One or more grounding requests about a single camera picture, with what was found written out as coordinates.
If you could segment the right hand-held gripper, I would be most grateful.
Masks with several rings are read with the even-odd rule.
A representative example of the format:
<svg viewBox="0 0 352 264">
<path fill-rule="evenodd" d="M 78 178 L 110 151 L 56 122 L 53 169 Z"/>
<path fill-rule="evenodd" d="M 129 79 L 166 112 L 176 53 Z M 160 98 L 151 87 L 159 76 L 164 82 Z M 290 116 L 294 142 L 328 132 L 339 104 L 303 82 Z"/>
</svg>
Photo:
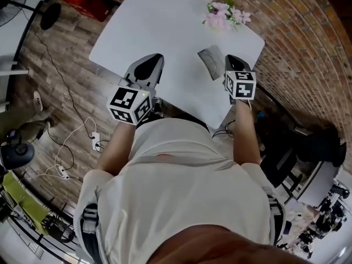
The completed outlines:
<svg viewBox="0 0 352 264">
<path fill-rule="evenodd" d="M 256 74 L 248 63 L 231 54 L 225 57 L 224 88 L 229 93 L 229 102 L 249 102 L 255 97 Z"/>
</svg>

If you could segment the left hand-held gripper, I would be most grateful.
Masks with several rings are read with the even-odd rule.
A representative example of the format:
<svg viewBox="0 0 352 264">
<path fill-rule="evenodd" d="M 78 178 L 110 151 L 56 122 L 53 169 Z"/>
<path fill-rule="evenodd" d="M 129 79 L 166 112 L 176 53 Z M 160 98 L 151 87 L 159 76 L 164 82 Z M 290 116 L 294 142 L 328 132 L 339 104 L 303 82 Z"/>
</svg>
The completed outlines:
<svg viewBox="0 0 352 264">
<path fill-rule="evenodd" d="M 164 56 L 144 56 L 127 69 L 124 78 L 113 86 L 106 107 L 114 120 L 138 125 L 152 109 L 152 99 L 160 82 Z"/>
</svg>

